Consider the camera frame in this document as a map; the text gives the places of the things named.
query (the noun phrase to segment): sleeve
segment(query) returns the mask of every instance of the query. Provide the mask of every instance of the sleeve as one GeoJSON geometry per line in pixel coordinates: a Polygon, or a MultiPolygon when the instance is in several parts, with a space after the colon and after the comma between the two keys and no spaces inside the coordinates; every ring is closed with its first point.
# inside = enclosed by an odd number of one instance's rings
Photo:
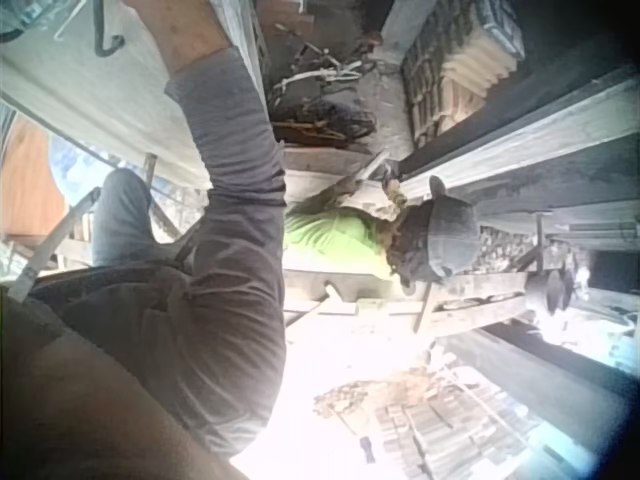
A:
{"type": "Polygon", "coordinates": [[[192,65],[167,93],[213,185],[183,294],[191,321],[176,333],[181,415],[206,418],[193,428],[233,454],[266,424],[284,369],[282,151],[237,50],[192,65]]]}

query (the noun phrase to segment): wooden beam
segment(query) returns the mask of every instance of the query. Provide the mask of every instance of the wooden beam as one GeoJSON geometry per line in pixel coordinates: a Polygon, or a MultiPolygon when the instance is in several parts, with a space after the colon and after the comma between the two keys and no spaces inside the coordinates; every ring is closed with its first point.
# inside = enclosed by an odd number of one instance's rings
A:
{"type": "MultiPolygon", "coordinates": [[[[409,198],[429,193],[428,178],[450,187],[534,165],[636,133],[640,124],[640,82],[632,67],[619,69],[538,110],[470,141],[419,167],[415,157],[402,184],[409,198]]],[[[455,127],[441,137],[455,134],[455,127]]]]}
{"type": "Polygon", "coordinates": [[[431,337],[457,335],[494,323],[506,322],[526,311],[524,296],[460,310],[443,310],[429,315],[429,321],[422,332],[431,337]]]}
{"type": "Polygon", "coordinates": [[[629,375],[547,344],[524,328],[493,325],[439,342],[596,454],[606,451],[637,401],[637,383],[629,375]]]}
{"type": "Polygon", "coordinates": [[[426,193],[426,179],[423,178],[423,174],[427,171],[428,175],[443,175],[445,182],[448,181],[452,186],[461,185],[483,178],[483,175],[496,175],[509,168],[522,167],[576,151],[578,147],[585,148],[606,139],[618,138],[629,126],[628,122],[637,116],[637,110],[635,113],[632,111],[637,99],[630,97],[630,108],[618,112],[612,103],[602,102],[604,99],[597,96],[632,79],[635,75],[635,68],[630,65],[629,59],[621,51],[615,38],[601,36],[583,43],[548,67],[500,92],[475,115],[429,142],[428,146],[416,150],[401,162],[402,173],[409,177],[406,182],[407,193],[412,196],[426,193]],[[580,105],[584,101],[588,104],[592,97],[596,98],[591,105],[580,105]],[[558,114],[569,107],[575,107],[574,114],[579,112],[581,118],[568,115],[576,120],[576,123],[567,125],[564,122],[563,125],[558,125],[557,122],[561,120],[558,118],[561,115],[558,114]],[[590,114],[596,114],[596,111],[606,113],[606,120],[602,117],[594,118],[590,114]],[[621,112],[627,116],[626,119],[618,116],[621,112]],[[604,125],[605,121],[609,120],[611,125],[604,125]],[[559,131],[559,126],[563,126],[562,132],[559,131]],[[578,130],[583,127],[588,128],[588,136],[579,134],[578,130]],[[521,130],[521,135],[512,135],[521,130]],[[567,134],[570,136],[563,142],[561,139],[567,134]],[[496,143],[508,135],[512,135],[511,142],[496,143]],[[519,148],[507,148],[515,146],[514,142],[518,140],[519,148]],[[529,152],[529,146],[535,148],[529,152]],[[496,163],[493,162],[492,155],[500,157],[496,163]],[[461,167],[461,161],[454,161],[463,156],[466,157],[466,163],[461,167]],[[458,169],[444,168],[448,163],[456,163],[458,169]],[[484,163],[487,163],[487,169],[483,172],[481,167],[484,163]],[[475,169],[467,171],[469,166],[475,169]]]}

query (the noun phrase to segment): person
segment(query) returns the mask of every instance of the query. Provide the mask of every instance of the person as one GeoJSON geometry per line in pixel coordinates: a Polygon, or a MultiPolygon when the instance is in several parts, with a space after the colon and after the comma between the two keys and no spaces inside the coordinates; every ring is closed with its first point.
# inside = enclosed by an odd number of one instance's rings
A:
{"type": "Polygon", "coordinates": [[[285,361],[284,172],[206,0],[126,0],[153,35],[211,177],[192,267],[155,243],[149,192],[106,180],[99,267],[2,296],[3,478],[243,478],[285,361]]]}
{"type": "Polygon", "coordinates": [[[399,182],[383,188],[398,207],[393,221],[341,206],[359,182],[346,177],[291,208],[285,219],[285,248],[293,261],[328,270],[397,275],[405,287],[416,281],[442,282],[471,267],[480,247],[473,207],[447,195],[439,177],[430,178],[431,199],[406,205],[399,182]]]}

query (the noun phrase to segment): leg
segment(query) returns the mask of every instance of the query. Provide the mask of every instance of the leg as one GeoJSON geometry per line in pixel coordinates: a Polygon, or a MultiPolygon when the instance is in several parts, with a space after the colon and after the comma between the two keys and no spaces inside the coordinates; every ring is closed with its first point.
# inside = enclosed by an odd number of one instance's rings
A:
{"type": "Polygon", "coordinates": [[[151,231],[151,194],[131,170],[115,170],[104,182],[94,216],[93,261],[97,266],[159,260],[166,248],[151,231]]]}

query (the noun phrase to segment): wooden plank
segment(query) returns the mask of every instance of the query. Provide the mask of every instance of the wooden plank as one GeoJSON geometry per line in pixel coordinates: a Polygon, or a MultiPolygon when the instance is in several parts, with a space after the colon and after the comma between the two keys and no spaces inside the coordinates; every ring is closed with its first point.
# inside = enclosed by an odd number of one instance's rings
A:
{"type": "Polygon", "coordinates": [[[430,163],[403,182],[403,190],[409,198],[421,197],[429,193],[431,175],[454,187],[636,133],[639,94],[639,77],[618,71],[430,163]],[[609,88],[601,90],[603,84],[609,88]]]}
{"type": "Polygon", "coordinates": [[[2,233],[46,236],[64,216],[65,201],[49,168],[49,135],[15,119],[0,176],[2,233]]]}
{"type": "MultiPolygon", "coordinates": [[[[456,275],[440,288],[439,301],[464,298],[487,298],[523,292],[526,273],[492,273],[484,275],[456,275]]],[[[415,291],[407,295],[398,281],[381,280],[373,275],[357,275],[340,272],[311,272],[285,270],[286,300],[315,301],[325,294],[325,283],[335,285],[345,302],[356,302],[359,298],[380,298],[390,302],[421,305],[426,283],[418,282],[415,291]]],[[[421,307],[406,309],[398,313],[419,313],[421,307]]]]}
{"type": "Polygon", "coordinates": [[[432,337],[457,335],[510,320],[526,310],[523,296],[461,310],[444,310],[432,313],[429,316],[428,328],[423,331],[432,337]]]}
{"type": "Polygon", "coordinates": [[[637,394],[632,377],[508,325],[439,342],[532,413],[596,454],[606,451],[629,411],[629,397],[622,392],[637,394]],[[512,332],[511,338],[498,337],[500,332],[512,332]],[[514,344],[515,338],[522,340],[519,345],[514,344]]]}
{"type": "MultiPolygon", "coordinates": [[[[608,73],[626,65],[627,62],[628,59],[614,38],[602,36],[582,44],[547,68],[504,91],[476,115],[431,142],[428,149],[414,152],[401,163],[402,173],[415,177],[427,168],[431,169],[463,153],[472,152],[499,138],[489,137],[492,132],[572,92],[582,91],[584,99],[606,90],[615,84],[610,82],[611,78],[608,79],[608,84],[600,82],[596,85],[594,81],[599,78],[606,79],[608,73]]],[[[633,72],[634,68],[631,66],[627,74],[633,72]]]]}
{"type": "Polygon", "coordinates": [[[89,242],[65,238],[57,248],[56,253],[71,260],[76,260],[84,265],[93,265],[91,244],[89,242]]]}

